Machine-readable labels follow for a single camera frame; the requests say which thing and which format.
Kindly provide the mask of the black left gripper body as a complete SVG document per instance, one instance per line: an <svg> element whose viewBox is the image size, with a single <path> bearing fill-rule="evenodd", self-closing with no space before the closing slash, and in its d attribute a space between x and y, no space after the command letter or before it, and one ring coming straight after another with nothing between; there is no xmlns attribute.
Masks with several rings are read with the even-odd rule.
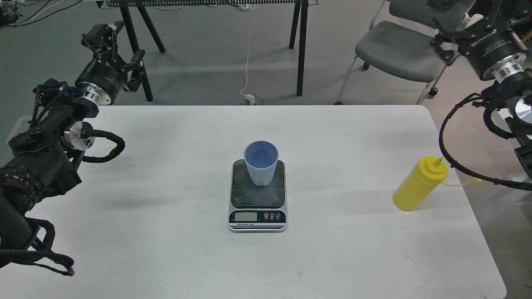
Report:
<svg viewBox="0 0 532 299"><path fill-rule="evenodd" d="M121 70L114 69L110 62L103 62L98 58L93 58L78 76L75 86L80 90L88 89L90 86L94 87L99 91L99 95L102 98L99 104L112 105L124 87L126 80L127 75Z"/></svg>

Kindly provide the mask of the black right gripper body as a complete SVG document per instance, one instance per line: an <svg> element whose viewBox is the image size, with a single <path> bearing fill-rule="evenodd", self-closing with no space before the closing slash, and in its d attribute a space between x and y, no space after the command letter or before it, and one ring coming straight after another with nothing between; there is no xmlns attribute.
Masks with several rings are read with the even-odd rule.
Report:
<svg viewBox="0 0 532 299"><path fill-rule="evenodd" d="M526 46L509 27L507 20L496 19L486 28L483 19L465 27L472 38L459 42L463 55L480 80L503 81L520 71L526 60Z"/></svg>

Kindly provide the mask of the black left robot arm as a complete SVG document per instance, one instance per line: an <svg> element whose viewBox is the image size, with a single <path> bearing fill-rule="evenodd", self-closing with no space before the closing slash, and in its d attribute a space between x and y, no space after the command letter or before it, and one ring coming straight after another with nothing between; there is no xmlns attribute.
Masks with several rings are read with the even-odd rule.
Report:
<svg viewBox="0 0 532 299"><path fill-rule="evenodd" d="M114 104L120 91L135 92L145 80L143 50L130 62L118 54L123 21L95 25L81 39L93 53L74 86L48 79L34 90L35 103L27 131L9 142L13 159L1 168L1 266L39 265L49 259L74 275L74 260L52 251L54 226L26 213L48 197L64 195L81 183L82 162L105 163L125 149L125 141L85 121L99 107Z"/></svg>

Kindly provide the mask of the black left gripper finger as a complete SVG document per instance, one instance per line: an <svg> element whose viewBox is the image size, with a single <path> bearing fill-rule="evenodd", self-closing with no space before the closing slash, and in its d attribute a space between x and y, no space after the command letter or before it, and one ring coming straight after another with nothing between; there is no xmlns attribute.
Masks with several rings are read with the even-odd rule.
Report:
<svg viewBox="0 0 532 299"><path fill-rule="evenodd" d="M123 90L127 93L137 92L141 83L145 79L143 62L144 55L145 50L137 50L131 58L131 61L122 68L122 72L126 75L126 77L128 77L128 73L131 72L131 76L128 77L128 80L123 88Z"/></svg>
<svg viewBox="0 0 532 299"><path fill-rule="evenodd" d="M93 53L97 62L114 65L118 62L117 36L124 25L124 21L96 24L87 34L82 34L81 44Z"/></svg>

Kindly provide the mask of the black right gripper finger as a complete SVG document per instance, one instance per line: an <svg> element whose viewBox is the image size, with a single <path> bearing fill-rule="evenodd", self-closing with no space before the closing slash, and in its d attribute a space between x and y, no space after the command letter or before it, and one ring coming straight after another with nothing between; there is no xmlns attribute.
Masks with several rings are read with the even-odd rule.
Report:
<svg viewBox="0 0 532 299"><path fill-rule="evenodd" d="M473 34L471 32L441 32L438 31L434 38L429 42L429 45L447 66L454 64L459 56L463 56L467 53L464 48L467 42L473 40ZM444 43L452 44L450 49L444 49L442 45Z"/></svg>
<svg viewBox="0 0 532 299"><path fill-rule="evenodd" d="M483 15L485 27L494 26L496 19L505 19L518 32L531 31L530 0L479 0L478 13Z"/></svg>

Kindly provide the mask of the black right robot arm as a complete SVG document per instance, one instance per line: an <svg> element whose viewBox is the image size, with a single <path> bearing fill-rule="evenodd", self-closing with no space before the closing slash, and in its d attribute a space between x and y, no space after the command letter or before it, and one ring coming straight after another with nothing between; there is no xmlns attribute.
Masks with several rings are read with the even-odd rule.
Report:
<svg viewBox="0 0 532 299"><path fill-rule="evenodd" d="M468 18L460 31L444 29L442 17L434 17L437 33L430 42L448 66L463 56L480 80L494 80L491 87L471 94L467 100L485 109L483 118L489 131L519 142L515 154L528 176L531 176L531 69L522 66L528 50L513 27L530 19L531 4L527 0L492 0L487 15Z"/></svg>

